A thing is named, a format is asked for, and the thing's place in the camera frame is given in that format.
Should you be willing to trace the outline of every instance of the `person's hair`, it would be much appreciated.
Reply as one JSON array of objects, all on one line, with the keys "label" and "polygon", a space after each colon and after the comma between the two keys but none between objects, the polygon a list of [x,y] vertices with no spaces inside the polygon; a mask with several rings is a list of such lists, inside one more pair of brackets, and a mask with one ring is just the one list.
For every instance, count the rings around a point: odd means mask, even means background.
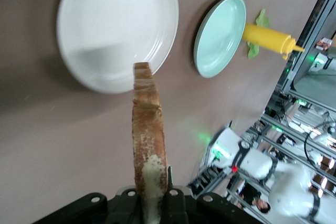
[{"label": "person's hair", "polygon": [[267,214],[270,209],[271,206],[269,205],[269,203],[267,203],[267,208],[261,208],[260,212],[262,212],[263,214]]}]

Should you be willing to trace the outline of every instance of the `large round plate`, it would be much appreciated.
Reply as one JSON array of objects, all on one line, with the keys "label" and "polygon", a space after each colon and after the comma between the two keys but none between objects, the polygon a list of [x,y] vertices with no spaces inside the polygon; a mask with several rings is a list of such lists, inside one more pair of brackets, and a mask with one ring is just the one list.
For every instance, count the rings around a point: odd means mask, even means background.
[{"label": "large round plate", "polygon": [[155,73],[173,45],[177,0],[61,0],[57,39],[72,75],[98,92],[133,88],[133,64]]},{"label": "large round plate", "polygon": [[206,15],[197,32],[194,61],[201,76],[219,74],[242,39],[246,22],[243,0],[222,0]]}]

